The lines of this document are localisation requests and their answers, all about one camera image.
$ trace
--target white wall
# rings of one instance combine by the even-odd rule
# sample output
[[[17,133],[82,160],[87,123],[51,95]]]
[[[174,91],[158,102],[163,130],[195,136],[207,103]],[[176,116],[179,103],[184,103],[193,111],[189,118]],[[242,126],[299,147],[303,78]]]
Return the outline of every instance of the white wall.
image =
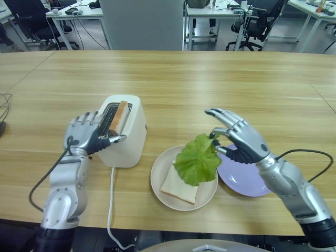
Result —
[[[183,0],[100,0],[114,50],[182,50]]]

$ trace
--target green lettuce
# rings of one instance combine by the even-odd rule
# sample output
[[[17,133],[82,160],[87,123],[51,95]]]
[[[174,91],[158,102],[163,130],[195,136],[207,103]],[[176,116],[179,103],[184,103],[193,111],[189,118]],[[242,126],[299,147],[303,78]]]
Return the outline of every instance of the green lettuce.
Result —
[[[222,159],[217,155],[213,141],[206,134],[198,135],[177,155],[174,166],[186,184],[197,186],[200,182],[215,179]]]

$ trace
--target person's leg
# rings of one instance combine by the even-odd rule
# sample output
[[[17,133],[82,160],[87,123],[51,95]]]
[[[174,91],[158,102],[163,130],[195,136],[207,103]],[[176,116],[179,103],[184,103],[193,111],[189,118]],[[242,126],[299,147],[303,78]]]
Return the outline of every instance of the person's leg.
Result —
[[[210,18],[210,19],[209,19],[209,26],[210,26],[210,32],[209,32],[209,35],[211,35],[211,36],[216,36],[216,33],[215,33],[215,31],[214,31],[215,26],[216,26],[216,19],[214,19],[214,18]]]
[[[193,20],[193,35],[195,35],[196,18]]]

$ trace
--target black cable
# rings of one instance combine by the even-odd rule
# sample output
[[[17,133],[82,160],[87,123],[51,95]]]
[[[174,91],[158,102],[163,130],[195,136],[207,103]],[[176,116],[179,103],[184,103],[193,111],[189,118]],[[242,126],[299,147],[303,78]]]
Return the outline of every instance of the black cable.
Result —
[[[314,179],[316,179],[317,177],[319,177],[320,175],[322,175],[324,172],[326,172],[329,167],[332,165],[332,163],[334,162],[332,159],[332,156],[323,152],[323,151],[316,151],[316,150],[307,150],[307,149],[294,149],[294,150],[289,150],[286,151],[285,153],[281,154],[280,156],[276,157],[275,160],[279,160],[280,158],[282,158],[283,156],[292,153],[292,152],[313,152],[313,153],[318,153],[318,154],[322,154],[327,156],[328,158],[330,158],[330,163],[327,165],[326,168],[324,168],[321,172],[319,172],[318,174],[316,174],[314,177],[312,177],[310,180],[308,180],[308,182],[312,182]]]
[[[72,143],[75,140],[73,140],[72,136],[69,136],[67,139],[67,143],[68,146],[67,148],[63,151],[63,153],[61,154],[61,156],[58,158],[58,160],[55,162],[55,164],[50,168],[50,170],[34,185],[34,187],[31,189],[30,193],[29,193],[29,202],[33,205],[34,208],[38,209],[39,211],[43,212],[43,209],[41,207],[39,207],[38,205],[36,205],[33,201],[33,193],[34,191],[40,186],[40,184],[50,175],[50,173],[56,168],[56,166],[58,165],[58,163],[62,160],[62,158],[67,154],[67,152],[70,152],[70,147],[72,146]]]
[[[73,16],[73,24],[74,24],[75,30],[76,30],[76,32],[77,32],[77,34],[78,34],[78,36],[79,36],[80,42],[82,43],[82,47],[83,47],[83,50],[84,50],[83,40],[82,40],[82,38],[81,38],[80,35],[79,35],[78,29],[77,29],[77,26],[76,26],[76,23],[75,23],[75,16]]]
[[[105,49],[105,47],[103,47],[101,44],[99,44],[92,36],[91,36],[91,34],[85,29],[85,27],[84,27],[84,25],[81,23],[81,21],[79,20],[79,18],[77,17],[77,20],[78,20],[78,22],[80,23],[80,25],[84,28],[84,30],[89,34],[89,36],[98,44],[98,45],[100,45],[104,50],[106,50]]]
[[[0,109],[5,108],[5,111],[0,115],[0,120],[3,122],[8,116],[9,113],[9,100],[13,96],[11,93],[0,93],[0,96],[5,98],[5,102],[0,105]]]
[[[50,23],[49,23],[49,21],[48,21],[48,18],[47,18],[47,17],[46,17],[46,21],[47,21],[47,23],[48,23],[48,26],[49,26],[49,28],[50,28],[51,32],[52,32],[52,35],[53,35],[53,37],[54,37],[54,40],[55,40],[55,42],[56,42],[56,44],[57,44],[58,50],[60,50],[60,51],[61,51],[61,48],[60,48],[60,46],[59,46],[59,44],[58,44],[58,42],[57,42],[57,39],[56,39],[56,37],[55,37],[55,34],[54,34],[54,30],[53,30],[53,28],[51,27],[51,25],[50,25]]]
[[[76,8],[76,7],[80,7],[80,6],[88,6],[89,4],[86,5],[76,5],[76,6],[70,6],[71,8]]]

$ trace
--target desk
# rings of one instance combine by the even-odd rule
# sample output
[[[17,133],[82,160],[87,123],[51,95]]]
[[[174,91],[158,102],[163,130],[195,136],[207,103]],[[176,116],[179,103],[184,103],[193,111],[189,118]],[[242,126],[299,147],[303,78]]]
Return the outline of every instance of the desk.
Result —
[[[301,29],[301,32],[297,38],[297,41],[299,41],[302,37],[303,32],[306,30],[308,22],[310,20],[311,17],[315,18],[316,21],[312,27],[312,29],[310,30],[308,36],[305,38],[303,44],[301,45],[300,49],[299,49],[299,53],[304,52],[304,50],[306,49],[308,43],[310,42],[311,38],[313,37],[316,29],[319,27],[320,23],[322,21],[336,21],[336,14],[334,14],[333,16],[328,16],[325,13],[317,13],[315,12],[315,10],[317,9],[317,7],[315,6],[311,6],[308,5],[306,3],[306,1],[302,1],[302,0],[289,0],[288,4],[290,6],[293,6],[294,8],[308,14],[306,21]],[[336,6],[333,6],[330,8],[330,11],[334,11],[336,12]]]
[[[203,112],[210,107],[247,119],[274,153],[307,148],[336,156],[336,113],[322,92],[326,86],[335,89],[335,56],[262,51],[55,51],[49,57],[44,53],[12,54],[18,62],[13,70],[27,58],[45,60],[8,90],[13,99],[8,128],[0,138],[0,218],[40,222],[43,215],[30,206],[28,193],[62,152],[69,120],[99,109],[109,95],[128,93],[141,98],[148,134],[139,164],[116,170],[114,228],[302,235],[276,195],[244,197],[222,181],[203,208],[174,211],[155,197],[150,171],[166,149],[221,126]],[[229,141],[222,138],[221,143]],[[328,162],[309,153],[293,153],[288,160],[307,179]],[[110,172],[93,155],[89,202],[80,225],[106,227]],[[333,166],[314,181],[334,215],[335,177]],[[46,181],[36,191],[35,202],[43,205],[48,193]]]
[[[104,36],[105,36],[107,42],[108,42],[108,46],[109,46],[110,49],[112,49],[111,40],[110,40],[109,34],[107,32],[104,17],[103,17],[103,12],[101,11],[101,8],[90,9],[88,4],[91,3],[91,2],[92,2],[92,0],[83,0],[81,5],[86,5],[86,6],[78,6],[77,3],[72,5],[74,7],[78,6],[76,8],[78,8],[78,10],[80,10],[80,11],[83,11],[83,14],[81,14],[79,16],[76,16],[75,20],[77,18],[78,19],[99,19],[102,31],[104,33]],[[65,14],[65,11],[70,9],[70,8],[71,8],[70,6],[63,8],[62,10],[60,10],[61,14],[58,14],[58,15],[53,13],[53,12],[47,12],[46,13],[46,17],[52,18],[52,21],[55,23],[55,26],[56,26],[58,32],[60,33],[61,38],[63,39],[64,43],[66,44],[68,50],[72,50],[72,47],[69,43],[69,40],[68,40],[67,36],[64,34],[63,29],[62,29],[59,21],[73,20],[74,19],[74,17],[72,15]]]
[[[230,4],[238,4],[235,1],[229,1],[229,0],[225,0],[225,6],[227,6],[230,2]],[[186,38],[186,20],[187,20],[187,16],[189,16],[189,42],[188,42],[188,50],[191,51],[192,50],[192,42],[193,42],[193,34],[192,34],[192,30],[193,30],[193,20],[195,18],[215,18],[215,19],[233,19],[236,17],[239,17],[238,14],[234,14],[232,10],[230,9],[222,9],[222,10],[213,10],[210,9],[209,6],[206,6],[203,9],[195,9],[195,8],[189,8],[189,6],[186,6],[186,11],[184,12],[184,39]],[[220,20],[217,24],[217,36],[219,33],[219,27],[220,27]]]
[[[9,9],[6,9],[4,12],[0,12],[0,23],[2,23],[3,21],[8,21],[10,26],[12,26],[13,30],[15,31],[16,35],[20,38],[20,40],[23,43],[24,49],[26,51],[28,51],[28,48],[26,46],[26,42],[24,41],[24,39],[22,38],[21,34],[19,33],[19,31],[16,29],[13,21],[12,21],[13,15],[12,12],[10,12]]]

